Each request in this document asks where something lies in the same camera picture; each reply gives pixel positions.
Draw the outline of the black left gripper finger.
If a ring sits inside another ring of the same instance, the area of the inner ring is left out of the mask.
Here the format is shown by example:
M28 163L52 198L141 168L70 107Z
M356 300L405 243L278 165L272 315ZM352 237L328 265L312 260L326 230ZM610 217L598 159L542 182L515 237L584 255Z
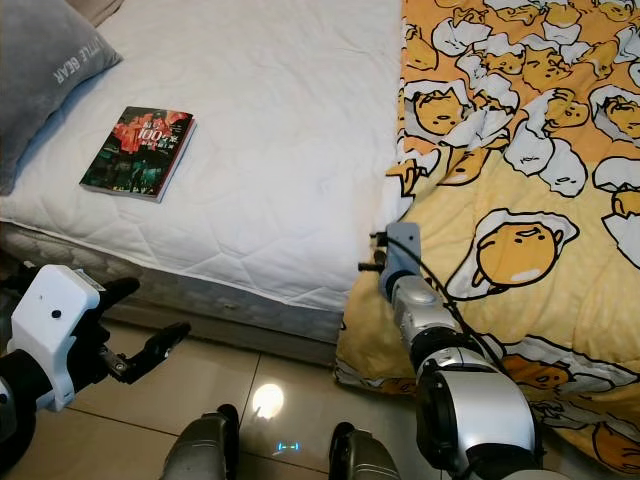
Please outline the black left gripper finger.
M137 292L138 288L140 288L140 280L133 278L133 276L125 276L125 278L102 283L102 289L99 293L99 307L118 305L120 301Z
M174 323L151 335L140 352L128 358L128 383L133 384L168 360L170 353L191 332L188 323Z

